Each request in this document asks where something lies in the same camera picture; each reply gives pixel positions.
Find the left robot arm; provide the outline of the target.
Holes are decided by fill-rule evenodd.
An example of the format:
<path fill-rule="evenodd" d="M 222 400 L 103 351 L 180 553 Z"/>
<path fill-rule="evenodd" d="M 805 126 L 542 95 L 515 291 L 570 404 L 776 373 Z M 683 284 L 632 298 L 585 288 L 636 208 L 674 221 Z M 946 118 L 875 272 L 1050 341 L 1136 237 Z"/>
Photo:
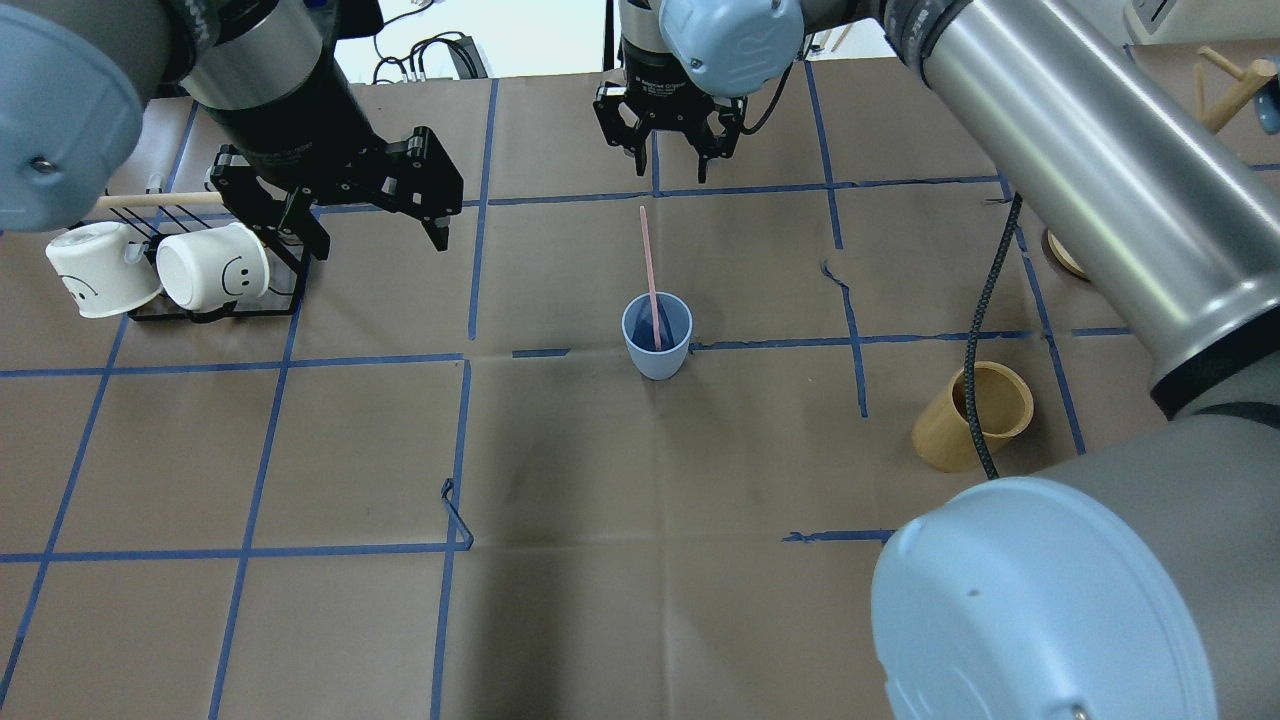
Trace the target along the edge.
<path fill-rule="evenodd" d="M 449 243 L 465 182 L 435 133 L 389 142 L 335 58 L 384 26 L 375 1 L 5 1 L 1 225 L 44 232 L 88 215 L 134 151 L 156 92 L 180 86 L 223 129 L 210 183 L 273 249 L 330 238 L 312 209 L 369 204 Z"/>

